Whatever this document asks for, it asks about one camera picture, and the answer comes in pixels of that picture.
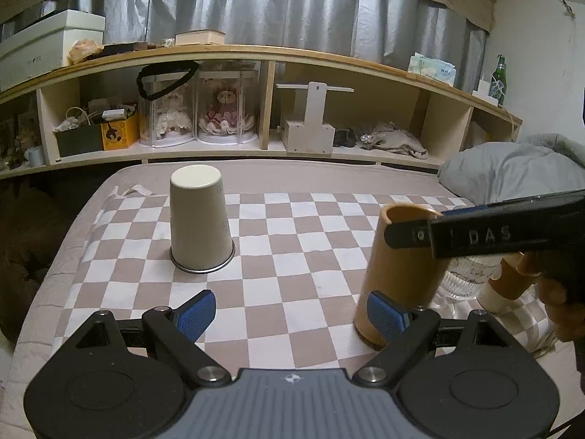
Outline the person's hand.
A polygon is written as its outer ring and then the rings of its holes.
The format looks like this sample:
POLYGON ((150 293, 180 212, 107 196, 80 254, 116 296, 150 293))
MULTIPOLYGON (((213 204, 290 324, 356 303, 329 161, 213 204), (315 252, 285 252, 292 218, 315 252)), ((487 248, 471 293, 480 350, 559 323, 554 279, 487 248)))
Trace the person's hand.
POLYGON ((546 307, 546 313, 554 325, 556 337, 561 342, 582 339, 584 337, 584 306, 575 300, 568 300, 564 286, 546 276, 544 267, 540 265, 539 255, 522 254, 516 270, 527 277, 536 275, 539 299, 546 307))

